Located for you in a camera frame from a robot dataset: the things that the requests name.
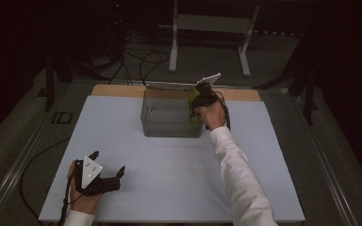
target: white sleeve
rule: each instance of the white sleeve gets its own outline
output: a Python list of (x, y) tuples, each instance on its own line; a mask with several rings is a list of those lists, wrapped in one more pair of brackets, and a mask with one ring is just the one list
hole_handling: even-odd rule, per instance
[(219, 127), (209, 137), (221, 165), (222, 184), (231, 202), (234, 225), (277, 225), (269, 199), (228, 128)]
[(75, 210), (70, 210), (66, 217), (64, 226), (91, 226), (95, 215), (81, 213)]

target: white table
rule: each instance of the white table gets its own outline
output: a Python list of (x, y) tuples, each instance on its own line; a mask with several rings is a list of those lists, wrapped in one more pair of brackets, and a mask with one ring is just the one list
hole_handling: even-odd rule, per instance
[[(273, 207), (275, 220), (303, 221), (304, 214), (262, 102), (227, 101), (232, 134)], [(102, 177), (125, 166), (119, 191), (104, 195), (101, 222), (231, 222), (220, 166), (207, 131), (199, 138), (145, 137), (140, 97), (90, 96), (58, 167), (40, 220), (58, 221), (71, 162), (100, 151)]]

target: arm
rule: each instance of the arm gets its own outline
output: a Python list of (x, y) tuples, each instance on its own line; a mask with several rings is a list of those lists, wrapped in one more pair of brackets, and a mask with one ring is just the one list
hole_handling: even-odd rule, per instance
[(202, 119), (211, 130), (210, 141), (221, 165), (222, 184), (231, 202), (234, 225), (277, 225), (272, 207), (248, 158), (227, 127), (222, 106), (215, 103), (210, 107), (197, 107)]
[[(75, 162), (70, 166), (68, 178), (72, 174), (74, 168)], [(81, 193), (75, 190), (75, 180), (73, 178), (70, 192), (71, 201), (78, 199), (80, 196)], [(94, 214), (96, 208), (98, 207), (101, 198), (102, 194), (97, 196), (82, 196), (77, 201), (72, 202), (72, 207), (66, 217), (64, 226), (91, 226), (93, 219), (95, 218)]]

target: black cable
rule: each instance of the black cable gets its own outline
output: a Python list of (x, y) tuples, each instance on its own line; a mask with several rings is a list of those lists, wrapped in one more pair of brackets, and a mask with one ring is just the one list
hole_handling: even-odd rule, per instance
[(164, 62), (166, 62), (166, 61), (169, 59), (169, 55), (168, 55), (168, 54), (166, 54), (166, 53), (164, 53), (164, 52), (160, 52), (160, 51), (158, 51), (158, 50), (154, 50), (154, 49), (129, 49), (129, 48), (125, 48), (125, 47), (124, 47), (124, 49), (125, 49), (125, 50), (151, 51), (151, 52), (155, 52), (155, 53), (158, 53), (158, 54), (161, 54), (161, 55), (164, 55), (164, 56), (165, 56), (164, 59), (160, 59), (159, 61), (149, 61), (149, 60), (146, 60), (145, 57), (141, 58), (141, 57), (139, 57), (139, 56), (135, 56), (135, 55), (133, 55), (133, 54), (131, 54), (131, 53), (129, 53), (129, 52), (127, 52), (127, 51), (124, 50), (124, 53), (125, 53), (125, 54), (128, 54), (128, 55), (130, 55), (130, 56), (132, 56), (132, 57), (134, 57), (134, 58), (137, 58), (137, 59), (139, 59), (139, 60), (143, 60), (143, 61), (146, 62), (146, 63), (153, 63), (153, 64), (164, 63)]
[(96, 65), (96, 66), (92, 66), (91, 69), (96, 71), (97, 73), (102, 73), (112, 67), (114, 67), (116, 64), (119, 63), (120, 59), (122, 58), (122, 54), (119, 54), (117, 55), (116, 57), (112, 56), (110, 59), (109, 59), (109, 62), (108, 63), (104, 63), (104, 64), (101, 64), (101, 65)]
[(81, 167), (82, 167), (82, 165), (75, 166), (72, 174), (67, 179), (66, 192), (64, 195), (64, 199), (63, 199), (63, 206), (61, 207), (61, 215), (60, 215), (60, 220), (58, 221), (58, 226), (62, 226), (64, 224), (64, 221), (66, 219), (67, 207), (69, 206), (69, 204), (77, 201), (78, 199), (80, 199), (82, 197), (82, 195), (80, 195), (77, 199), (69, 202), (70, 186), (71, 186), (73, 177), (74, 177), (76, 171), (79, 170)]
[[(154, 71), (154, 70), (158, 67), (158, 65), (159, 65), (160, 63), (157, 63), (157, 64), (155, 65), (155, 67), (154, 67), (151, 71), (149, 71), (147, 74), (145, 74), (145, 75), (142, 75), (142, 64), (143, 64), (143, 62), (146, 61), (145, 59), (146, 59), (148, 56), (153, 55), (153, 54), (157, 54), (157, 53), (158, 53), (158, 52), (152, 52), (152, 53), (146, 55), (146, 56), (140, 61), (140, 80), (142, 81), (142, 84), (143, 84), (144, 86), (146, 86), (146, 83), (145, 83), (146, 76), (148, 76), (149, 73), (151, 73), (152, 71)], [(160, 58), (159, 62), (161, 62), (161, 53), (158, 53), (158, 56), (159, 56), (159, 58)]]
[(121, 62), (121, 64), (120, 64), (120, 66), (119, 66), (119, 68), (116, 70), (116, 72), (110, 77), (110, 79), (108, 80), (108, 84), (110, 85), (111, 84), (111, 82), (113, 81), (113, 79), (116, 77), (116, 75), (119, 73), (119, 71), (120, 71), (120, 69), (123, 67), (123, 66), (125, 66), (125, 64), (124, 64), (124, 54), (122, 54), (122, 58), (120, 59), (120, 62)]
[(124, 67), (125, 67), (125, 71), (126, 71), (125, 80), (127, 80), (127, 85), (131, 84), (131, 86), (134, 86), (134, 84), (132, 83), (132, 79), (131, 79), (131, 75), (130, 75), (130, 72), (128, 70), (128, 67), (125, 64), (124, 64)]
[(225, 104), (225, 99), (224, 99), (224, 96), (222, 95), (222, 93), (218, 92), (218, 91), (213, 91), (213, 94), (216, 95), (217, 97), (217, 100), (219, 100), (220, 104), (222, 105), (222, 109), (224, 110), (224, 113), (225, 113), (225, 122), (227, 124), (227, 127), (228, 129), (231, 131), (231, 121), (230, 121), (230, 114), (228, 112), (228, 107), (227, 105)]
[(141, 35), (142, 35), (141, 32), (138, 32), (138, 33), (132, 35), (130, 41), (133, 41), (133, 42), (148, 42), (148, 41), (152, 40), (152, 38), (145, 38), (144, 40), (136, 40), (136, 39), (134, 39), (135, 37), (141, 36)]
[(72, 66), (75, 69), (78, 69), (90, 77), (96, 79), (96, 80), (108, 80), (108, 78), (102, 76), (99, 73), (96, 73), (93, 69), (85, 66), (83, 63), (79, 62), (78, 60), (72, 59), (71, 57), (65, 55), (65, 54), (58, 54), (58, 57), (61, 57), (63, 61), (67, 62), (70, 66)]
[(33, 208), (31, 207), (31, 205), (28, 203), (28, 201), (27, 201), (26, 198), (25, 198), (25, 194), (24, 194), (24, 192), (23, 192), (23, 179), (24, 179), (24, 177), (25, 177), (25, 172), (27, 171), (27, 169), (28, 169), (28, 167), (31, 165), (31, 163), (34, 162), (35, 159), (37, 159), (39, 156), (41, 156), (41, 154), (46, 153), (47, 151), (49, 151), (49, 150), (57, 147), (58, 145), (66, 142), (66, 141), (68, 141), (69, 139), (70, 139), (70, 138), (63, 139), (63, 140), (61, 140), (60, 142), (58, 142), (58, 143), (56, 143), (56, 144), (54, 144), (54, 145), (51, 145), (51, 146), (45, 148), (45, 149), (42, 150), (40, 153), (37, 153), (34, 157), (32, 157), (32, 158), (28, 161), (28, 163), (27, 163), (27, 165), (25, 166), (25, 169), (24, 169), (22, 175), (20, 176), (19, 189), (20, 189), (20, 196), (21, 196), (21, 198), (22, 198), (22, 201), (23, 201), (23, 203), (25, 204), (25, 207), (27, 207), (27, 209), (31, 212), (31, 214), (33, 215), (33, 217), (35, 218), (35, 220), (38, 221), (38, 223), (39, 223), (41, 226), (43, 226), (42, 221), (40, 221), (40, 220), (38, 219), (38, 214), (33, 210)]

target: human hand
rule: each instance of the human hand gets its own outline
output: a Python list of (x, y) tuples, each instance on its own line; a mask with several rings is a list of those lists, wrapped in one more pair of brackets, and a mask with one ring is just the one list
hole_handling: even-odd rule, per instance
[[(76, 167), (75, 162), (69, 168), (69, 174), (67, 175), (67, 179), (70, 178), (74, 169)], [(98, 207), (99, 201), (101, 201), (103, 194), (96, 195), (96, 196), (83, 196), (77, 190), (75, 190), (75, 178), (73, 177), (71, 181), (71, 191), (70, 191), (70, 199), (72, 202), (72, 210), (82, 212), (89, 215), (94, 215), (96, 208)]]
[(225, 125), (225, 113), (219, 101), (208, 107), (198, 106), (193, 110), (201, 114), (202, 120), (210, 131)]

